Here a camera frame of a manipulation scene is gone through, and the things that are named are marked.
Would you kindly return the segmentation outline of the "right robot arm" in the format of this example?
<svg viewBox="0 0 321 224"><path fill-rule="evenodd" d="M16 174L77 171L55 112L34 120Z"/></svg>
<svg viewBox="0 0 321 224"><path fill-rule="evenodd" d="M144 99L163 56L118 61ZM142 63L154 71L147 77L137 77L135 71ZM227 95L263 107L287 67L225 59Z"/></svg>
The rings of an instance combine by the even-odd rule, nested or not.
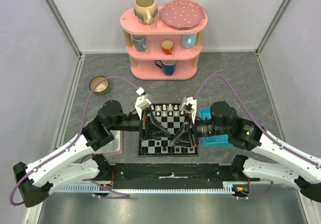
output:
<svg viewBox="0 0 321 224"><path fill-rule="evenodd" d="M209 119L197 120L192 104L183 104L181 107L152 106L147 111L151 123L170 139L172 145L190 126L194 128L193 133L198 138L212 136L221 128L234 147L275 161L274 164L256 162L238 155L229 169L234 180L239 181L247 176L283 182L298 189L303 196L320 202L319 158L279 140L254 118L247 120L238 117L236 110L224 101L212 104L210 114Z"/></svg>

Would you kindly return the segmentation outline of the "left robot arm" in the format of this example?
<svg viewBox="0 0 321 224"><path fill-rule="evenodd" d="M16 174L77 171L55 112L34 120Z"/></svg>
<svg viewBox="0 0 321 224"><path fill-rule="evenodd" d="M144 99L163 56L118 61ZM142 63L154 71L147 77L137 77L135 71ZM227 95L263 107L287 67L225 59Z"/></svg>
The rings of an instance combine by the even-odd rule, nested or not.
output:
<svg viewBox="0 0 321 224"><path fill-rule="evenodd" d="M43 202L55 190L81 180L106 180L112 170L106 158L96 151L114 140L113 130L137 131L142 112L151 106L149 98L136 99L134 115L125 115L120 102L107 101L97 116L69 142L49 155L13 167L16 185L22 204L33 207Z"/></svg>

